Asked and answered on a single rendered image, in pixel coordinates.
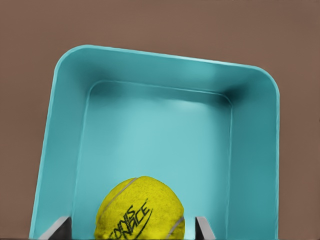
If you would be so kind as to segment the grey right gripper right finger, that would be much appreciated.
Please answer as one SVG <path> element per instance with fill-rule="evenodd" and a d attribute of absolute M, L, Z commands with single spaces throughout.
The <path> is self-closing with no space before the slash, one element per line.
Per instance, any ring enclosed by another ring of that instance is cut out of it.
<path fill-rule="evenodd" d="M 195 240 L 215 240 L 216 237 L 204 216 L 195 217 Z"/>

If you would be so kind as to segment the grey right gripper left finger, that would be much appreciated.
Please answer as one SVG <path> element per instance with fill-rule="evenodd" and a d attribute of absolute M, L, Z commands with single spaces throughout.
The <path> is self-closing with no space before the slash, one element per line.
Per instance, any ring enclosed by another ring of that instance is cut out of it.
<path fill-rule="evenodd" d="M 58 218 L 38 240 L 72 240 L 72 218 L 70 216 Z"/>

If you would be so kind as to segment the yellow tennis ball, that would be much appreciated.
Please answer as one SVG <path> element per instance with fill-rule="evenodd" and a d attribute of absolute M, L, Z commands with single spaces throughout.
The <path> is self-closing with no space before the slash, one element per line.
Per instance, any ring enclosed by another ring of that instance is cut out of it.
<path fill-rule="evenodd" d="M 141 176 L 116 185 L 95 220 L 96 240 L 183 240 L 184 207 L 163 182 Z"/>

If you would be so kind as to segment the teal plastic tray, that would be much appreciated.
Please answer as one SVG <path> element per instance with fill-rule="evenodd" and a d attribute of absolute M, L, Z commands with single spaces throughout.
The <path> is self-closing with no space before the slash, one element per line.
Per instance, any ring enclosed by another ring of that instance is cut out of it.
<path fill-rule="evenodd" d="M 276 240 L 280 93 L 251 65 L 81 45 L 53 74 L 29 237 L 90 239 L 118 183 L 150 176 L 221 240 Z"/>

